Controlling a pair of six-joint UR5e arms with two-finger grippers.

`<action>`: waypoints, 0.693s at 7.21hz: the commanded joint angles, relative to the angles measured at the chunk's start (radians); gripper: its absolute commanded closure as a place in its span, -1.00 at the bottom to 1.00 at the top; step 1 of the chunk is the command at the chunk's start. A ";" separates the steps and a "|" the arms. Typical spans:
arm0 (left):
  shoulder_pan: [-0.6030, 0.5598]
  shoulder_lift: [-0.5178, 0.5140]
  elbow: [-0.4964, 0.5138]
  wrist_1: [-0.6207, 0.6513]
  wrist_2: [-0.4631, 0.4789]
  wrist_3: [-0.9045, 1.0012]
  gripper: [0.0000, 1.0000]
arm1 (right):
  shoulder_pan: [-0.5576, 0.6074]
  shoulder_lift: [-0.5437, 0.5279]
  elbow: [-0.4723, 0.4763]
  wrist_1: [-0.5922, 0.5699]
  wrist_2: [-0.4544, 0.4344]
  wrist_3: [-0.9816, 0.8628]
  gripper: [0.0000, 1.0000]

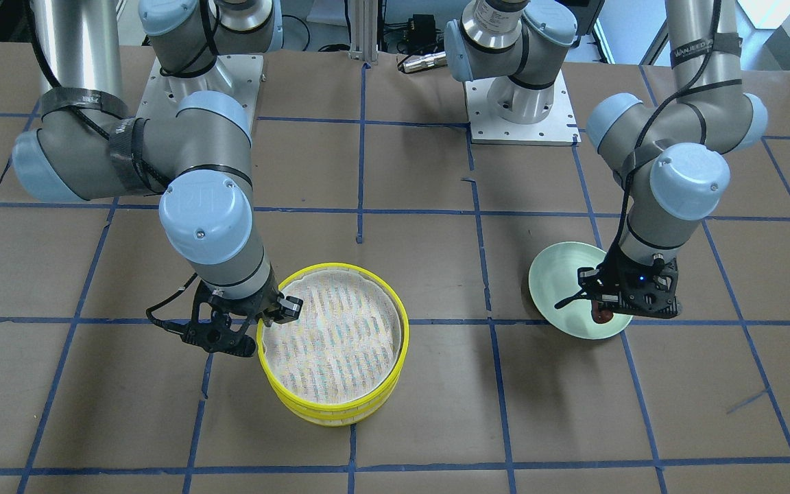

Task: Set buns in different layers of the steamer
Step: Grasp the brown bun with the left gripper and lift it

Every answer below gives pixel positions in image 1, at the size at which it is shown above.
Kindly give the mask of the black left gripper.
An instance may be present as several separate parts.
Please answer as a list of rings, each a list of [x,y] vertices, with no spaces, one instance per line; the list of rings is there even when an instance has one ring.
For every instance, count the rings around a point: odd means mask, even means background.
[[[659,253],[652,255],[650,265],[643,265],[615,247],[598,266],[577,269],[577,282],[579,291],[557,301],[555,309],[586,300],[592,310],[598,309],[599,301],[614,314],[671,319],[681,313],[677,259],[665,262]]]

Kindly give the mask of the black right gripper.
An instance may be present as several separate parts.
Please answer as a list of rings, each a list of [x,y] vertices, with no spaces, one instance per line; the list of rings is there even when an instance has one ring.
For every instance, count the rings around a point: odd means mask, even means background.
[[[207,353],[227,353],[237,357],[251,357],[256,344],[248,329],[263,322],[284,325],[297,321],[304,301],[282,295],[273,273],[255,294],[232,300],[215,295],[201,283],[193,297],[191,319],[181,327],[181,340],[198,346]]]

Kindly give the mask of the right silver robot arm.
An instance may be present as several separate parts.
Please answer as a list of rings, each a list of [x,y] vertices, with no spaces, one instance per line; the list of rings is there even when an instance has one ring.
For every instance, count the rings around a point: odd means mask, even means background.
[[[250,327],[298,319],[276,284],[253,217],[251,121],[220,59],[282,40],[276,1],[141,1],[142,28],[169,80],[172,116],[130,117],[123,102],[112,1],[25,1],[47,81],[41,126],[22,132],[10,164],[37,200],[156,194],[173,249],[200,284],[191,319],[151,323],[207,353],[250,357]]]

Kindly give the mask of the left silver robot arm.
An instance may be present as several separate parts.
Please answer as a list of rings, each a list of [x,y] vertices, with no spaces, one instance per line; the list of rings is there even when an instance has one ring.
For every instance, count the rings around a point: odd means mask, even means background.
[[[602,262],[579,267],[579,291],[555,309],[590,301],[599,325],[616,314],[680,313],[678,251],[728,187],[725,154],[758,143],[769,121],[762,100],[743,91],[734,2],[668,1],[665,12],[676,91],[654,107],[612,95],[586,123],[623,191],[621,218]],[[449,70],[459,82],[492,79],[487,100],[505,121],[539,122],[575,22],[555,1],[471,1],[444,31]]]

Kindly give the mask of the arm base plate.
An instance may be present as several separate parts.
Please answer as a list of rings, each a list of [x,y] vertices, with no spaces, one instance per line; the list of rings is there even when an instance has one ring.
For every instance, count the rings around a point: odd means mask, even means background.
[[[507,76],[464,82],[471,141],[495,145],[571,146],[581,141],[562,72],[535,91]]]
[[[167,78],[160,72],[159,60],[154,60],[136,112],[141,118],[176,116],[186,97],[198,91],[217,91],[235,99],[248,121],[248,132],[253,132],[255,109],[263,81],[264,58],[260,54],[229,54],[220,56],[206,74],[191,79]]]

